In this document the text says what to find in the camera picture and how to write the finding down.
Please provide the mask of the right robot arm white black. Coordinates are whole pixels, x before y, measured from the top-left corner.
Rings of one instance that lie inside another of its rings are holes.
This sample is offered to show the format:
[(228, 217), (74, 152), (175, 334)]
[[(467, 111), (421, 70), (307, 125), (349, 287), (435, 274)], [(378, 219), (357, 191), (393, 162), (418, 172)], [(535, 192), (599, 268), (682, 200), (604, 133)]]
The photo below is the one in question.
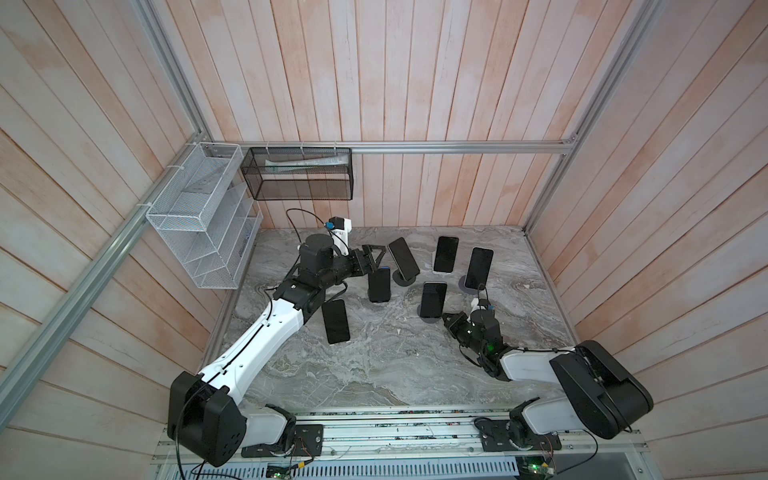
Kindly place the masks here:
[(506, 429), (518, 449), (531, 449), (536, 438), (561, 431), (585, 430), (610, 440), (654, 407), (649, 391), (594, 340), (550, 349), (511, 346), (504, 342), (489, 307), (469, 314), (445, 313), (443, 323), (460, 350), (475, 354), (470, 362), (492, 378), (561, 387), (558, 398), (536, 397), (509, 412)]

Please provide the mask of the black phone blue case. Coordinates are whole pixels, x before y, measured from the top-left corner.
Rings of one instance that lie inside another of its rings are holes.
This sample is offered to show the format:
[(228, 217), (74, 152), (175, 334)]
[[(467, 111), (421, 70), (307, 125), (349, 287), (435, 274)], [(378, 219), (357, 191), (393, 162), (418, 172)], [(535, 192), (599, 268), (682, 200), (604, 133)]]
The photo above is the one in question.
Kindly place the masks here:
[(368, 275), (368, 299), (372, 303), (385, 303), (384, 295), (387, 288), (391, 288), (389, 267), (381, 267)]

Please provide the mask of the black mesh basket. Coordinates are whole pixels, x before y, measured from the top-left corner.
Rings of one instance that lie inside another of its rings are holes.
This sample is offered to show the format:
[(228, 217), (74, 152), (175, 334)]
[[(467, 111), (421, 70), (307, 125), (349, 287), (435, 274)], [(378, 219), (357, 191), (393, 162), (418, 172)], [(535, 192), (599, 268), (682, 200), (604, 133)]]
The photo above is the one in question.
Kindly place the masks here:
[(352, 151), (341, 147), (251, 147), (241, 173), (257, 201), (349, 201)]

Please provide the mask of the aluminium frame rail left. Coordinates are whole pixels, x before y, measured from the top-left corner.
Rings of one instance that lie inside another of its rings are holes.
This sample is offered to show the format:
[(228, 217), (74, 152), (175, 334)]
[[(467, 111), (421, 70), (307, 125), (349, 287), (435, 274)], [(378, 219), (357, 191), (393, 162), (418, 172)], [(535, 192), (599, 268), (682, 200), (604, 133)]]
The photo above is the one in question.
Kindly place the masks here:
[(1, 375), (1, 428), (6, 429), (43, 374), (52, 365), (86, 313), (142, 238), (149, 225), (147, 212), (181, 169), (187, 156), (210, 136), (198, 132), (188, 138), (171, 163), (134, 206), (98, 255), (55, 304), (29, 341)]

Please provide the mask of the grey phone stand front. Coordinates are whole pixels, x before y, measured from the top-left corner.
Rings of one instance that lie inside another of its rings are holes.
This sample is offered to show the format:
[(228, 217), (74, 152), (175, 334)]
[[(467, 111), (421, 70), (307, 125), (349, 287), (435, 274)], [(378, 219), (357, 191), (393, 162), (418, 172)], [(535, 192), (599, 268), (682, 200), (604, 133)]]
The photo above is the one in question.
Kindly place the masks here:
[(442, 316), (437, 316), (437, 317), (425, 317), (425, 316), (423, 316), (422, 312), (421, 312), (421, 307), (420, 306), (417, 308), (417, 316), (418, 316), (418, 318), (422, 322), (424, 322), (426, 324), (435, 324), (437, 322), (442, 322)]

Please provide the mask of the aluminium frame rail back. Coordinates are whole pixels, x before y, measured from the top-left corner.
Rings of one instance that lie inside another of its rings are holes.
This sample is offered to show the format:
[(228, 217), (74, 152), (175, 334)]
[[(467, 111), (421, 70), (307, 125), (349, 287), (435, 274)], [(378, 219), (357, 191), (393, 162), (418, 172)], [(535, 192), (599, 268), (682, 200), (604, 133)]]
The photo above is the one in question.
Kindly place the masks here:
[(349, 149), (354, 154), (566, 154), (575, 144), (563, 140), (459, 140), (459, 141), (241, 141), (210, 142), (238, 145), (243, 149), (264, 148), (307, 151)]

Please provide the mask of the green circuit board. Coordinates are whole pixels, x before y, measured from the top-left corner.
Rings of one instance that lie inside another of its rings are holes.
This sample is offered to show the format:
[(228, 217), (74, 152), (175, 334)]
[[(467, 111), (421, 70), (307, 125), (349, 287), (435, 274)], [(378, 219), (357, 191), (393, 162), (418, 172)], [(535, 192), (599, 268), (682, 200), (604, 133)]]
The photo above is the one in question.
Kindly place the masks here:
[(543, 462), (532, 458), (517, 460), (520, 480), (548, 480), (552, 477), (552, 469)]

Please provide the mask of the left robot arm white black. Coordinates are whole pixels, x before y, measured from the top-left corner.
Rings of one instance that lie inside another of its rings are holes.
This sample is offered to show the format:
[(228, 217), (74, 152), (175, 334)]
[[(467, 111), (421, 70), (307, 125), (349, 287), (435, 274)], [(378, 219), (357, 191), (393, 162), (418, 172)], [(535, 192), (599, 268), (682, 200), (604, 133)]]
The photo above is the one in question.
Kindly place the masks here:
[(329, 305), (327, 289), (375, 272), (386, 251), (383, 245), (370, 244), (351, 249), (333, 232), (308, 236), (264, 312), (246, 332), (198, 373), (183, 371), (173, 381), (167, 433), (175, 445), (214, 467), (227, 463), (240, 448), (256, 445), (290, 453), (293, 414), (268, 404), (245, 415), (239, 405), (277, 350)]

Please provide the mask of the black phone tilted on stand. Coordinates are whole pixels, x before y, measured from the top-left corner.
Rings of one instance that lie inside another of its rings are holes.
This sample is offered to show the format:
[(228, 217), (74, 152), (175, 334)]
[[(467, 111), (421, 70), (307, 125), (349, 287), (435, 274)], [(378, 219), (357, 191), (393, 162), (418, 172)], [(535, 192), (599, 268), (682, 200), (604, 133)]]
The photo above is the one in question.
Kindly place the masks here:
[(404, 237), (399, 237), (388, 244), (388, 250), (392, 255), (397, 269), (419, 269), (419, 266)]

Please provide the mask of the white vented electronics box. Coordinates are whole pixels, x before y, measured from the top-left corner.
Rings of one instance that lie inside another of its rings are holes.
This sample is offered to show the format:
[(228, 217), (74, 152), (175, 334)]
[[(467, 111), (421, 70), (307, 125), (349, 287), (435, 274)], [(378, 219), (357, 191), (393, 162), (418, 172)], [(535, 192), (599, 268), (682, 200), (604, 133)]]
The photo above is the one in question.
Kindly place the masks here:
[(171, 479), (518, 479), (513, 457), (314, 461), (286, 473), (280, 465), (246, 462), (232, 467), (189, 467)]

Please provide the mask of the aluminium frame rail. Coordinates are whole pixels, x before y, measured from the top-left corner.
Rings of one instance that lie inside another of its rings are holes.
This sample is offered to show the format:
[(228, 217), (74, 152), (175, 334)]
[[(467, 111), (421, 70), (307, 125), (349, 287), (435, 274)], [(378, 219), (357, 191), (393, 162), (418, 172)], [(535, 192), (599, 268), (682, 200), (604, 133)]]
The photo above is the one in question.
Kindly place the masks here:
[(86, 313), (142, 238), (149, 225), (147, 212), (181, 169), (187, 156), (210, 136), (198, 132), (188, 138), (171, 163), (134, 206), (98, 255), (55, 304), (29, 341), (1, 375), (1, 428), (6, 429), (43, 374), (52, 365)]
[(354, 154), (566, 154), (575, 144), (563, 140), (459, 140), (459, 141), (241, 141), (210, 142), (238, 145), (243, 149), (264, 148), (307, 151), (349, 149)]

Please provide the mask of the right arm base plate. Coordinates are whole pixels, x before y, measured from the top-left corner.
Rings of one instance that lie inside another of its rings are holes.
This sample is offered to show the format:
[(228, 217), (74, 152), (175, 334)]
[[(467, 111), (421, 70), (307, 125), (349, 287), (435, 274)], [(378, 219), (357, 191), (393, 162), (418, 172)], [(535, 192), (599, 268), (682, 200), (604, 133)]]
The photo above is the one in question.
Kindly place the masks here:
[(522, 419), (492, 420), (478, 417), (473, 420), (484, 452), (530, 451), (550, 452), (562, 449), (558, 435), (534, 433)]

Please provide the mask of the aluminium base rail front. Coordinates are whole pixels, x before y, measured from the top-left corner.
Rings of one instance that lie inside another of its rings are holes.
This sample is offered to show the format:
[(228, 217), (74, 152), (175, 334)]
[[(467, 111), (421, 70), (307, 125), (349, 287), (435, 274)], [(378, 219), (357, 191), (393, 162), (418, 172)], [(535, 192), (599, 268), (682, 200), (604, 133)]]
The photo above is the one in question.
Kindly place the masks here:
[[(441, 458), (490, 456), (484, 452), (473, 420), (487, 417), (508, 420), (507, 409), (480, 406), (371, 407), (324, 409), (296, 414), (297, 424), (321, 424), (324, 440), (317, 460), (390, 458)], [(151, 465), (174, 463), (175, 446), (163, 437)], [(581, 429), (559, 432), (562, 449), (555, 453), (591, 453), (595, 441)], [(597, 437), (598, 453), (647, 452), (649, 447), (639, 430), (622, 432), (612, 440)]]

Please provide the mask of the aluminium frame post right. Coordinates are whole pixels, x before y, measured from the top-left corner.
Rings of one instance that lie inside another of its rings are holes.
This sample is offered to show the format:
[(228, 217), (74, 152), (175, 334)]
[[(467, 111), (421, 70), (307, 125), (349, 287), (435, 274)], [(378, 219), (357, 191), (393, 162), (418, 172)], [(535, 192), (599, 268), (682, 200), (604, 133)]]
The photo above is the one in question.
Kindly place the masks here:
[(576, 124), (566, 145), (569, 149), (558, 157), (547, 171), (546, 182), (534, 195), (534, 204), (526, 216), (522, 227), (525, 236), (530, 238), (538, 225), (540, 218), (554, 196), (562, 178), (567, 173), (571, 163), (582, 148), (590, 133), (594, 130), (602, 113), (610, 102), (615, 90), (620, 85), (634, 57), (642, 47), (645, 37), (653, 30), (654, 24), (667, 6), (667, 1), (642, 1), (633, 17), (626, 34), (615, 51), (611, 62), (606, 67), (600, 82), (596, 85), (583, 115)]

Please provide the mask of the grey stand under tilted phone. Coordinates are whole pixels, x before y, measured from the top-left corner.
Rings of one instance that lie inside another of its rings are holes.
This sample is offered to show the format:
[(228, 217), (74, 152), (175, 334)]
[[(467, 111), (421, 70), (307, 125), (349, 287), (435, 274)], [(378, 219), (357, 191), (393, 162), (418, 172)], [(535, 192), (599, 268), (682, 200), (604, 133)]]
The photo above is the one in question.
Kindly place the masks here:
[(399, 268), (394, 271), (394, 273), (392, 274), (392, 278), (398, 286), (408, 287), (415, 282), (416, 277), (419, 274), (420, 274), (419, 269)]

